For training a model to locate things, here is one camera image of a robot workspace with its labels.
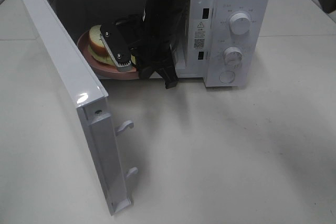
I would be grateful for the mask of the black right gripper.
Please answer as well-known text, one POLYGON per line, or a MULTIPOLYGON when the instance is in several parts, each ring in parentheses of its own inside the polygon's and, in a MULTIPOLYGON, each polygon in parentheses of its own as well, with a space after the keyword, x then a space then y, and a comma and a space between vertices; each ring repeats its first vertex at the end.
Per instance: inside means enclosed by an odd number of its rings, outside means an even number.
POLYGON ((136 58, 136 68, 141 79, 148 79, 156 72, 165 82, 165 88, 176 87, 178 77, 173 66, 170 44, 146 34, 144 21, 139 14, 128 16, 130 31, 127 44, 136 58))

